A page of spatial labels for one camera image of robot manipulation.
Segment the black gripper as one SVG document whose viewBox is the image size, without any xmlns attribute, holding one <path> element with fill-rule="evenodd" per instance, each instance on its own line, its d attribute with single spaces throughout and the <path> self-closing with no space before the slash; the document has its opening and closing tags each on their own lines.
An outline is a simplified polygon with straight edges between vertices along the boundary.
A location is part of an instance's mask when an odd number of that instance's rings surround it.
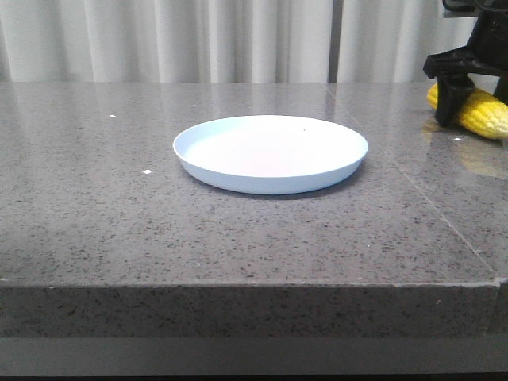
<svg viewBox="0 0 508 381">
<path fill-rule="evenodd" d="M 435 118 L 447 127 L 475 91 L 470 73 L 497 77 L 494 96 L 507 100 L 507 2 L 444 1 L 443 5 L 452 12 L 479 12 L 464 46 L 430 55 L 424 64 L 427 76 L 437 79 Z"/>
</svg>

